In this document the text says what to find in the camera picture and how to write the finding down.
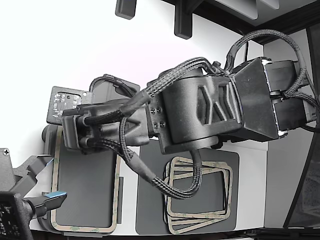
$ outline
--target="screw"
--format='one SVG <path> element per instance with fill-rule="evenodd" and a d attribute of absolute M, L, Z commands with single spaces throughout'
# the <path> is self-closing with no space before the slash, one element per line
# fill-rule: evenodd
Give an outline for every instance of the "screw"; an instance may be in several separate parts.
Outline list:
<path fill-rule="evenodd" d="M 5 148 L 5 149 L 3 150 L 3 155 L 9 156 L 9 154 L 10 154 L 9 149 L 8 149 L 8 148 Z"/>

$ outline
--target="braided cable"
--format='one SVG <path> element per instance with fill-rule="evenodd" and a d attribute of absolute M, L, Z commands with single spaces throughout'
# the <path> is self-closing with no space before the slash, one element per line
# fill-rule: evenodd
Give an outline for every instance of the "braided cable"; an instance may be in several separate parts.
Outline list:
<path fill-rule="evenodd" d="M 298 44 L 291 37 L 289 37 L 288 35 L 282 32 L 279 32 L 276 30 L 270 30 L 270 29 L 262 29 L 262 30 L 250 32 L 247 35 L 243 36 L 231 47 L 230 51 L 228 52 L 226 56 L 226 63 L 225 63 L 224 70 L 231 73 L 234 68 L 235 58 L 239 49 L 248 41 L 255 39 L 257 37 L 263 37 L 263 36 L 275 36 L 275 37 L 281 38 L 282 40 L 287 42 L 294 49 L 296 53 L 300 71 L 293 85 L 284 93 L 284 95 L 287 98 L 289 98 L 298 89 L 304 77 L 307 76 L 307 66 Z"/>
<path fill-rule="evenodd" d="M 120 139 L 120 146 L 121 146 L 121 153 L 122 158 L 126 164 L 129 164 L 133 155 L 129 155 L 128 148 L 126 145 L 126 122 L 127 118 L 124 117 L 119 126 L 119 139 Z M 147 182 L 151 183 L 157 189 L 159 189 L 163 194 L 167 195 L 168 197 L 175 198 L 175 199 L 186 199 L 194 196 L 197 191 L 199 190 L 202 182 L 202 161 L 199 150 L 190 151 L 192 160 L 193 160 L 193 180 L 191 187 L 187 190 L 180 190 L 173 186 L 168 185 L 159 177 L 154 174 L 153 179 L 149 179 L 147 174 L 140 174 L 140 176 L 146 180 Z M 145 166 L 147 169 L 140 167 L 140 171 L 144 169 L 144 171 L 151 170 Z"/>
<path fill-rule="evenodd" d="M 177 79 L 185 75 L 187 72 L 198 68 L 203 68 L 208 74 L 214 74 L 216 72 L 216 69 L 206 58 L 191 58 L 160 76 L 154 81 L 154 83 L 148 86 L 145 91 L 150 97 L 154 97 L 158 93 L 162 92 L 165 88 L 173 84 Z"/>

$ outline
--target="robotic arm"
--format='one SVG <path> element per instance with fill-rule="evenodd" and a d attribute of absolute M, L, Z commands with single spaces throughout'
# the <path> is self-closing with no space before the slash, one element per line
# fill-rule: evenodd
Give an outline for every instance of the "robotic arm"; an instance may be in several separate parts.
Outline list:
<path fill-rule="evenodd" d="M 285 40 L 298 61 L 272 62 L 258 57 L 234 68 L 241 46 L 264 35 Z M 318 131 L 306 124 L 317 119 L 320 101 L 300 49 L 290 37 L 274 30 L 249 33 L 232 46 L 226 59 L 222 69 L 219 62 L 192 58 L 161 73 L 136 94 L 121 79 L 109 75 L 91 84 L 111 81 L 130 99 L 92 104 L 91 92 L 54 87 L 47 121 L 63 126 L 68 149 L 86 154 L 113 150 L 162 193 L 176 199 L 190 198 L 202 179 L 198 149 L 218 149 L 228 140 L 276 140 L 300 127 Z M 306 85 L 311 86 L 314 97 L 299 91 Z M 68 100 L 66 94 L 73 97 Z M 163 154 L 190 151 L 193 182 L 189 189 L 164 183 L 127 148 L 148 144 L 151 137 L 159 138 Z"/>

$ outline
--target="black plastic part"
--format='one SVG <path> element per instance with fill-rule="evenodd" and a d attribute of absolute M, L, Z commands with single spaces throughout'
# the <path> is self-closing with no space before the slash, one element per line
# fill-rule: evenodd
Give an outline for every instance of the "black plastic part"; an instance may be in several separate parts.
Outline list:
<path fill-rule="evenodd" d="M 30 220 L 19 193 L 0 192 L 0 239 L 33 240 Z"/>
<path fill-rule="evenodd" d="M 88 138 L 108 138 L 119 142 L 119 122 L 102 125 L 86 126 L 81 116 L 101 116 L 113 112 L 128 99 L 115 99 L 97 104 L 79 105 L 77 109 L 68 109 L 63 112 L 62 126 L 64 144 L 68 149 L 80 150 L 86 148 Z M 144 107 L 140 107 L 127 119 L 125 140 L 128 146 L 141 146 L 148 144 L 147 116 Z"/>
<path fill-rule="evenodd" d="M 115 15 L 124 19 L 132 19 L 136 15 L 137 0 L 117 0 Z"/>
<path fill-rule="evenodd" d="M 5 150 L 7 149 L 0 148 L 0 191 L 2 192 L 9 191 L 16 184 L 10 154 L 4 155 Z"/>
<path fill-rule="evenodd" d="M 13 170 L 17 183 L 10 189 L 24 197 L 38 182 L 36 176 L 53 160 L 50 155 L 29 157 L 21 166 Z"/>
<path fill-rule="evenodd" d="M 119 192 L 118 192 L 118 207 L 117 207 L 117 216 L 116 216 L 116 223 L 122 223 L 122 204 L 123 204 L 123 197 L 124 197 L 124 177 L 119 177 Z"/>
<path fill-rule="evenodd" d="M 175 81 L 147 107 L 149 134 L 159 138 L 163 154 L 209 147 L 218 143 L 216 135 L 241 128 L 230 79 L 204 76 L 201 69 Z"/>
<path fill-rule="evenodd" d="M 242 106 L 243 127 L 230 135 L 266 142 L 278 139 L 278 129 L 269 86 L 261 58 L 245 62 L 233 70 Z"/>
<path fill-rule="evenodd" d="M 296 63 L 297 62 L 291 60 L 286 60 L 275 61 L 272 64 L 265 65 L 271 92 L 283 92 L 293 85 L 297 79 L 297 74 L 299 74 L 299 65 Z M 308 85 L 307 79 L 301 83 L 301 87 L 306 85 Z"/>
<path fill-rule="evenodd" d="M 50 192 L 38 197 L 27 197 L 23 201 L 31 206 L 33 219 L 44 216 L 48 211 L 58 209 L 67 197 L 66 192 Z"/>
<path fill-rule="evenodd" d="M 12 191 L 25 196 L 37 183 L 36 176 L 53 160 L 50 155 L 30 156 L 17 168 L 12 168 L 10 155 L 0 148 L 0 191 Z"/>
<path fill-rule="evenodd" d="M 177 0 L 175 3 L 174 34 L 182 39 L 192 37 L 193 12 L 204 0 Z"/>
<path fill-rule="evenodd" d="M 279 130 L 287 131 L 300 128 L 307 123 L 304 102 L 289 98 L 274 105 Z"/>

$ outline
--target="black braided cable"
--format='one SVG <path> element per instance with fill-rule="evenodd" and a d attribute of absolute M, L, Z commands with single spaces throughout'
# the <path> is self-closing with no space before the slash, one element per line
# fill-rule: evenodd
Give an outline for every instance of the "black braided cable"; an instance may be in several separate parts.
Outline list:
<path fill-rule="evenodd" d="M 297 79 L 295 80 L 295 82 L 292 84 L 292 86 L 284 93 L 284 95 L 289 98 L 291 96 L 292 93 L 294 93 L 298 87 L 300 86 L 302 80 L 304 79 L 307 73 L 307 65 L 305 62 L 305 59 L 302 55 L 302 52 L 298 46 L 298 44 L 288 35 L 276 31 L 276 30 L 270 30 L 270 29 L 262 29 L 262 30 L 257 30 L 257 31 L 253 31 L 248 33 L 247 35 L 243 36 L 242 38 L 240 38 L 230 49 L 230 51 L 228 52 L 227 56 L 226 56 L 226 63 L 225 63 L 225 67 L 224 70 L 228 71 L 228 72 L 232 72 L 233 68 L 234 68 L 234 64 L 235 64 L 235 58 L 237 55 L 237 52 L 239 51 L 239 49 L 248 41 L 258 38 L 258 37 L 263 37 L 263 36 L 274 36 L 274 37 L 278 37 L 281 38 L 282 40 L 284 40 L 285 42 L 287 42 L 295 51 L 297 59 L 298 59 L 298 63 L 299 63 L 299 67 L 300 67 L 300 71 L 299 71 L 299 75 L 297 77 Z"/>
<path fill-rule="evenodd" d="M 210 64 L 210 62 L 204 57 L 195 57 L 187 61 L 182 62 L 172 70 L 161 75 L 157 80 L 148 86 L 145 91 L 150 97 L 156 96 L 162 92 L 165 88 L 173 84 L 177 79 L 181 78 L 187 72 L 203 68 L 208 74 L 214 74 L 216 69 Z"/>
<path fill-rule="evenodd" d="M 119 141 L 120 141 L 120 146 L 124 155 L 124 161 L 130 162 L 132 156 L 130 156 L 129 151 L 127 149 L 127 144 L 126 144 L 126 122 L 127 118 L 124 117 L 120 121 L 120 126 L 119 126 Z"/>
<path fill-rule="evenodd" d="M 127 118 L 124 117 L 119 126 L 119 139 L 121 145 L 121 153 L 123 155 L 123 160 L 126 164 L 130 163 L 132 156 L 128 154 L 128 148 L 126 145 L 126 122 Z M 190 152 L 193 160 L 193 180 L 191 187 L 187 190 L 180 190 L 173 186 L 168 185 L 162 179 L 155 176 L 154 179 L 149 179 L 146 177 L 146 174 L 140 175 L 144 180 L 151 183 L 157 189 L 159 189 L 163 194 L 167 195 L 168 197 L 175 198 L 175 199 L 186 199 L 193 197 L 197 191 L 199 190 L 202 182 L 202 161 L 199 150 L 193 150 Z"/>
<path fill-rule="evenodd" d="M 84 123 L 87 125 L 101 125 L 119 122 L 124 115 L 117 109 L 115 111 L 109 112 L 100 116 L 88 116 L 84 119 Z"/>

